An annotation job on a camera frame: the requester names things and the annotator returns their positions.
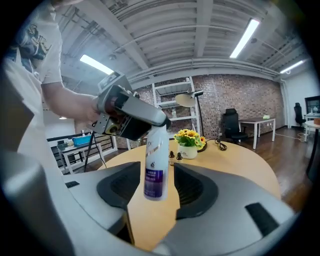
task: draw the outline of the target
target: brick wall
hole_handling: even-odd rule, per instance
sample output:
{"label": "brick wall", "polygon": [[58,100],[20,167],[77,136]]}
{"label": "brick wall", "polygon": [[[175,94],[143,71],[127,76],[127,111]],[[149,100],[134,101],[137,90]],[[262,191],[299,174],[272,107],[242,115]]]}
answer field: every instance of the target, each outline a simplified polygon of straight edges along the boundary
{"label": "brick wall", "polygon": [[[199,102],[204,135],[208,139],[216,138],[219,131],[223,132],[222,115],[230,108],[236,109],[240,119],[270,115],[276,118],[277,128],[285,125],[283,99],[280,84],[277,82],[231,74],[201,75],[192,79],[194,89],[203,90]],[[252,136],[253,124],[246,126],[248,127],[245,132]],[[270,126],[261,124],[261,133],[270,130]]]}

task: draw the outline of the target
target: purple label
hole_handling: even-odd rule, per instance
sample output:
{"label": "purple label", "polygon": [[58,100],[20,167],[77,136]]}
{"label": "purple label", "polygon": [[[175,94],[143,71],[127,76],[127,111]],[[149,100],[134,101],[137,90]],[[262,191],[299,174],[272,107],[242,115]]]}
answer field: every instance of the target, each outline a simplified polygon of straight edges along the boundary
{"label": "purple label", "polygon": [[145,169],[144,194],[148,197],[162,196],[163,170]]}

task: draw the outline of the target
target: white wall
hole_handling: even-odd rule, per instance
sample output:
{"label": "white wall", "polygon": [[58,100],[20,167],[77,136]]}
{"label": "white wall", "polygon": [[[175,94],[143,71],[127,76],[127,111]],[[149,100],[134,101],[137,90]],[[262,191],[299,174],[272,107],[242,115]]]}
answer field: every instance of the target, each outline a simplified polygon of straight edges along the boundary
{"label": "white wall", "polygon": [[[75,121],[73,119],[59,119],[55,113],[44,110],[43,122],[45,126],[45,137],[53,138],[75,134]],[[56,146],[57,142],[49,142],[50,146]]]}
{"label": "white wall", "polygon": [[288,104],[289,125],[296,126],[295,103],[300,103],[303,115],[307,114],[305,98],[319,96],[320,84],[317,74],[312,68],[303,70],[285,79]]}

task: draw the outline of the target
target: white bottle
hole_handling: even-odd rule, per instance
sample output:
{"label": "white bottle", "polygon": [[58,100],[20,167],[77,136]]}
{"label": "white bottle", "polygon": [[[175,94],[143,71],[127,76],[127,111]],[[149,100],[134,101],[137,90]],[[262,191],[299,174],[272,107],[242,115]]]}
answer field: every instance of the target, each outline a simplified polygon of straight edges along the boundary
{"label": "white bottle", "polygon": [[152,201],[168,196],[169,136],[167,126],[153,126],[147,136],[144,197]]}

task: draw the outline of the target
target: potted plant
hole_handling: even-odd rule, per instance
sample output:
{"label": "potted plant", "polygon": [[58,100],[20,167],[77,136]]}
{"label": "potted plant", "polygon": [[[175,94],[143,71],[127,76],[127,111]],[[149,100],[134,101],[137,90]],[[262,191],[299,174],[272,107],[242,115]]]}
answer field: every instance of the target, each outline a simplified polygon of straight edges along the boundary
{"label": "potted plant", "polygon": [[186,159],[194,159],[198,150],[206,144],[205,137],[200,137],[196,131],[189,129],[180,130],[174,135],[174,140],[178,142],[178,152]]}

